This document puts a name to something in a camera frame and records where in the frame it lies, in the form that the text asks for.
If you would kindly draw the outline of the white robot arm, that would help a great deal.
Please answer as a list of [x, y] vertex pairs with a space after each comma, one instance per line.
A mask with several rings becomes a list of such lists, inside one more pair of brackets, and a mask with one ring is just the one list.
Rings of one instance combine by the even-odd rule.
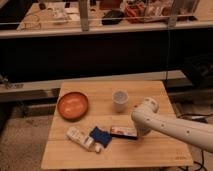
[[213, 154], [213, 125], [158, 114], [159, 104], [146, 97], [131, 113], [138, 131], [155, 130]]

